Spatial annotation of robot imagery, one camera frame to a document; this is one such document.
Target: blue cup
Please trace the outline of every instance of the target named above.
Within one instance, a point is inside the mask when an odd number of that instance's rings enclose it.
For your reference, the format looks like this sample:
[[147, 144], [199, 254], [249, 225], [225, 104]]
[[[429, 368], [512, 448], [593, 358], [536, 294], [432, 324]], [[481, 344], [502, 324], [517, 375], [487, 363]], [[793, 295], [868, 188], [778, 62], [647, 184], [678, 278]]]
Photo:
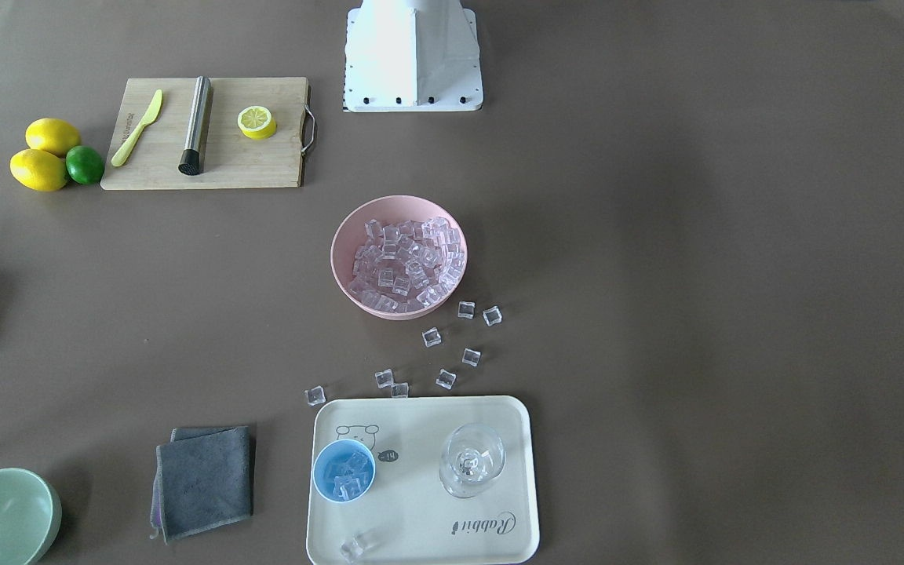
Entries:
[[316, 455], [312, 483], [331, 503], [349, 503], [365, 496], [376, 479], [376, 458], [361, 441], [338, 439]]

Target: green bowl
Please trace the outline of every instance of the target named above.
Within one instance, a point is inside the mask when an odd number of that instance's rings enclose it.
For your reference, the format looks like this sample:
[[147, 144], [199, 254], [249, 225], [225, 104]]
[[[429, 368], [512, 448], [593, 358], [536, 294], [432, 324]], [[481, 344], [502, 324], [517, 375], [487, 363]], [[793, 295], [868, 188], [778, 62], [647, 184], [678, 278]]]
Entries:
[[25, 468], [0, 468], [0, 565], [41, 558], [61, 522], [58, 494]]

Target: tray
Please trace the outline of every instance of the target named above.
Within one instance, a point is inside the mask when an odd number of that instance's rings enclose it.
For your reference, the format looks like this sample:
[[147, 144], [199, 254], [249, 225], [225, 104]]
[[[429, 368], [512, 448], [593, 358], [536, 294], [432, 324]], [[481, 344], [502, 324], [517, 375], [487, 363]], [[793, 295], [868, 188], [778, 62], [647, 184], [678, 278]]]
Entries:
[[[100, 186], [107, 190], [177, 190], [301, 186], [302, 126], [309, 82], [305, 78], [212, 78], [204, 172], [177, 170], [184, 150], [197, 78], [130, 78], [107, 153]], [[162, 110], [141, 133], [128, 162], [111, 167], [111, 157], [139, 122], [156, 89]], [[277, 121], [277, 132], [251, 140], [239, 131], [243, 108], [263, 106]]]
[[[505, 441], [505, 470], [489, 490], [455, 498], [438, 480], [452, 430], [487, 423]], [[521, 563], [539, 545], [528, 410], [512, 396], [334, 400], [316, 415], [312, 457], [351, 437], [376, 454], [376, 479], [358, 501], [330, 503], [309, 478], [305, 551], [316, 565], [347, 565], [344, 540], [361, 536], [362, 563]]]

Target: cloth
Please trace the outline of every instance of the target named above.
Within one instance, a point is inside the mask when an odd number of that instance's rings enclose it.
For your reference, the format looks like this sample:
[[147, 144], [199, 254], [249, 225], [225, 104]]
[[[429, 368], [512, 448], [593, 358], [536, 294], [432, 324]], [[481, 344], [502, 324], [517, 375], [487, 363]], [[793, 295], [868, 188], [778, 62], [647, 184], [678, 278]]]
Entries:
[[169, 543], [253, 515], [249, 429], [176, 428], [155, 448], [151, 525]]

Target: empty glass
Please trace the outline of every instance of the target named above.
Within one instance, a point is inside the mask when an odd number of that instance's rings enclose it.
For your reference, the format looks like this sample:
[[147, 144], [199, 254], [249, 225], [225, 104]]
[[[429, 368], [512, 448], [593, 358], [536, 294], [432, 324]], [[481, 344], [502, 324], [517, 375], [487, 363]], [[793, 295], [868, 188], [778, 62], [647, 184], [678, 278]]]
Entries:
[[460, 426], [445, 440], [438, 478], [456, 498], [472, 498], [493, 485], [505, 468], [505, 443], [481, 423]]

